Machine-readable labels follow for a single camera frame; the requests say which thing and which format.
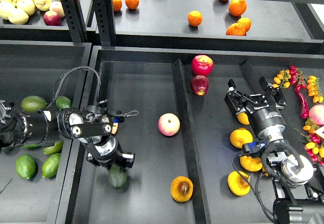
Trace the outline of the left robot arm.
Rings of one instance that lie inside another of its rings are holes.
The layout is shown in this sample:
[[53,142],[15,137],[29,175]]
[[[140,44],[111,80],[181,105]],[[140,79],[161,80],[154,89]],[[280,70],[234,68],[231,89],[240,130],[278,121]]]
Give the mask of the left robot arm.
[[[97,77],[95,101],[83,109],[54,106],[65,79],[74,71],[92,71]],[[122,169],[132,168],[134,153],[122,151],[119,141],[112,134],[113,121],[123,122],[138,115],[137,110],[111,113],[107,100],[98,99],[101,87],[99,73],[89,66],[80,66],[64,73],[56,82],[53,98],[45,109],[27,113],[18,111],[13,103],[1,100],[1,147],[36,144],[48,147],[61,139],[76,139],[85,147],[87,161],[95,166],[110,169],[113,164]]]

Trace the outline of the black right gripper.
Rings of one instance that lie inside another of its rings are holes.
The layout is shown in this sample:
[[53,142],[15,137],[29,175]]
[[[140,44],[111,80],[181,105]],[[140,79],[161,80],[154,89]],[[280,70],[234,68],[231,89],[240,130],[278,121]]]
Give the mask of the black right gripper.
[[259,78],[259,83],[264,91],[261,101],[267,106],[253,105],[251,96],[238,91],[233,79],[228,81],[228,91],[224,101],[233,116],[248,113],[256,137],[279,137],[287,124],[278,109],[287,106],[286,99],[281,88],[275,88],[264,77]]

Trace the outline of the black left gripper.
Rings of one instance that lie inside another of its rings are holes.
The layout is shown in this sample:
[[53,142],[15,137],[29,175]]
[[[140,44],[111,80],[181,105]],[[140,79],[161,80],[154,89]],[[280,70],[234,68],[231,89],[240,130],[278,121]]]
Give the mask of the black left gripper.
[[132,168],[135,161],[134,153],[124,153],[122,150],[117,149],[113,153],[104,155],[104,158],[95,158],[91,153],[88,153],[86,160],[97,167],[110,169],[113,164],[125,168]]

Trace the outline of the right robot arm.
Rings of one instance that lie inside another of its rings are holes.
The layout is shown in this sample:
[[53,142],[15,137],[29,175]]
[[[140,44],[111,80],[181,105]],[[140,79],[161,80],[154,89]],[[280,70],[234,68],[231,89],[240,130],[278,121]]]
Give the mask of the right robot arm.
[[240,156],[260,158],[272,180],[273,209],[264,206],[256,186],[252,191],[272,223],[323,223],[323,166],[311,163],[284,138],[287,124],[280,112],[286,106],[282,90],[264,77],[259,83],[264,92],[247,95],[229,80],[224,98],[234,116],[248,115],[257,141],[245,143]]

